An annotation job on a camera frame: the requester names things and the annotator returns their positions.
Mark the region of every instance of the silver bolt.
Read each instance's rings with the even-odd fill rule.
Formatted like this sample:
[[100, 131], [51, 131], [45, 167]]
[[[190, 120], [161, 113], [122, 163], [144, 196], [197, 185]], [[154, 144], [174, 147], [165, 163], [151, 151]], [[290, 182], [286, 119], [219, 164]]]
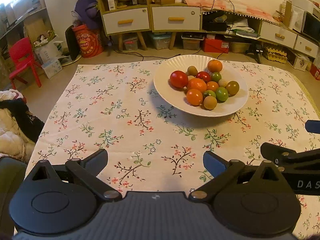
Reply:
[[201, 190], [197, 190], [191, 193], [191, 196], [196, 199], [203, 199], [207, 196], [207, 193]]
[[116, 190], [108, 190], [105, 193], [103, 193], [103, 196], [105, 198], [117, 198], [119, 196], [119, 192]]

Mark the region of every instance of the microwave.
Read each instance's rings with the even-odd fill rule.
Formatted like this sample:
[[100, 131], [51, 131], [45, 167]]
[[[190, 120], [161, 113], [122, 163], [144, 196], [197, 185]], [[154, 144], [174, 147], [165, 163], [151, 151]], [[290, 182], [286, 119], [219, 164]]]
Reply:
[[320, 42], [320, 20], [308, 11], [292, 6], [289, 28]]

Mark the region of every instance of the white drawer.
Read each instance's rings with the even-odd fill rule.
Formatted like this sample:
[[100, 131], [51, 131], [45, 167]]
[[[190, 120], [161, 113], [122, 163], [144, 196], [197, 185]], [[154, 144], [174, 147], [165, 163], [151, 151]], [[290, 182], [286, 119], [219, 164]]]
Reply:
[[107, 34], [149, 29], [148, 8], [124, 10], [103, 15]]
[[200, 8], [183, 6], [153, 7], [154, 30], [200, 30]]
[[293, 49], [297, 35], [282, 27], [263, 22], [260, 32], [261, 38], [273, 41]]
[[311, 41], [298, 36], [294, 49], [315, 58], [318, 54], [319, 47]]

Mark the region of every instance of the white plate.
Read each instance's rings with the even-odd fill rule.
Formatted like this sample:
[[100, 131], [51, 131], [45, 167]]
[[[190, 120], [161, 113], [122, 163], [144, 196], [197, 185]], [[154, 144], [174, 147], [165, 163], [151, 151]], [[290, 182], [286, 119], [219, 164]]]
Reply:
[[227, 82], [237, 81], [240, 86], [239, 92], [229, 97], [224, 103], [218, 103], [212, 111], [204, 109], [203, 106], [192, 106], [187, 102], [186, 95], [183, 90], [174, 89], [169, 82], [170, 75], [173, 71], [181, 70], [186, 72], [189, 66], [195, 66], [198, 71], [206, 71], [207, 64], [214, 58], [201, 55], [182, 55], [164, 61], [157, 69], [153, 78], [153, 83], [159, 95], [170, 105], [189, 114], [205, 116], [205, 117], [220, 117], [233, 114], [241, 109], [248, 100], [248, 86], [241, 73], [232, 68], [228, 64], [223, 64], [223, 69], [220, 72], [223, 79]]

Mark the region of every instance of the tablecloth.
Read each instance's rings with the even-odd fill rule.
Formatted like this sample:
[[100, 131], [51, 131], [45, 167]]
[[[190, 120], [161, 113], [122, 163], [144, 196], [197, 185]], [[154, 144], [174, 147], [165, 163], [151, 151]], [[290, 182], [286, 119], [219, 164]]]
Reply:
[[[105, 148], [108, 165], [98, 178], [123, 195], [128, 190], [188, 195], [212, 179], [202, 162], [206, 150], [259, 165], [263, 142], [297, 152], [320, 145], [320, 136], [304, 128], [306, 120], [318, 120], [316, 111], [289, 72], [224, 61], [246, 79], [249, 99], [230, 116], [205, 118], [159, 96], [153, 75], [161, 62], [79, 65], [50, 113], [27, 173], [41, 159], [62, 164]], [[294, 233], [300, 238], [318, 233], [320, 197], [298, 199], [302, 213]]]

